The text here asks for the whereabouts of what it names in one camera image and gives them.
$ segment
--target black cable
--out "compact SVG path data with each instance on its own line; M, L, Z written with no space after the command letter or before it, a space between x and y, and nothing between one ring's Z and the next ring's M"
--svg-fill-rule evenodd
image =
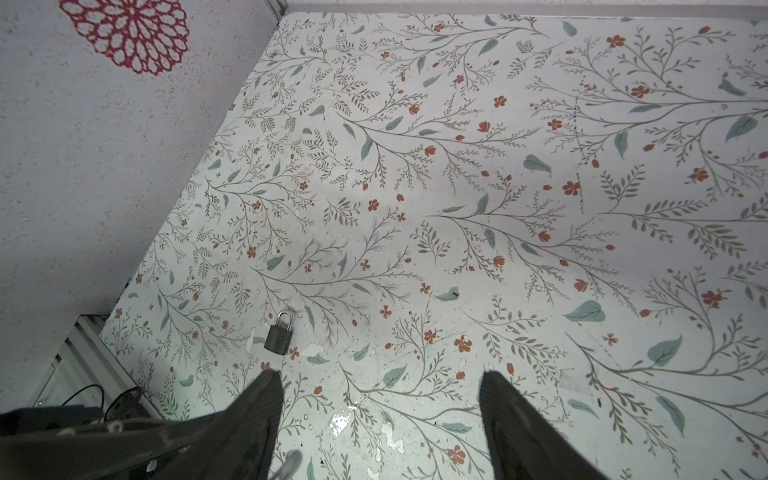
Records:
M65 406L69 403L70 400L72 400L74 397L78 396L80 392L83 390L90 389L92 386L98 387L99 390L101 390L101 411L104 411L104 387L99 385L98 383L92 383L89 386L84 386L83 388L79 389L77 392L73 393L71 397L66 399L64 403L61 404L61 406Z

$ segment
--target floral wallpaper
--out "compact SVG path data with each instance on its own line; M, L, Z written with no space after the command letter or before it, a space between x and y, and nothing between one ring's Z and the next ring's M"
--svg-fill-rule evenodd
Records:
M766 478L766 25L288 15L104 341L169 419L279 369L297 478L492 478L487 369L609 478Z

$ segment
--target white wall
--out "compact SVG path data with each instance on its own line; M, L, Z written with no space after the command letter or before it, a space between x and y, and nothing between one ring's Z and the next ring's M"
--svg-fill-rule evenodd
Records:
M78 314L114 305L272 35L257 0L180 5L187 51L154 76L95 52L58 0L0 1L0 411Z

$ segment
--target padlock body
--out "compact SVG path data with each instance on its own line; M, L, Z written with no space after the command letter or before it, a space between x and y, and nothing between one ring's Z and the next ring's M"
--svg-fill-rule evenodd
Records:
M270 332L266 335L264 348L275 352L277 355L285 355L288 353L291 337L293 337L293 332L284 326L272 325Z

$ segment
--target red mandala decal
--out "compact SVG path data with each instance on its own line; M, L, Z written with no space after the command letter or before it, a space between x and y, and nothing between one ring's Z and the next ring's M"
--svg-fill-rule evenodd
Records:
M187 50L187 13L178 0L60 0L78 33L115 65L157 75Z

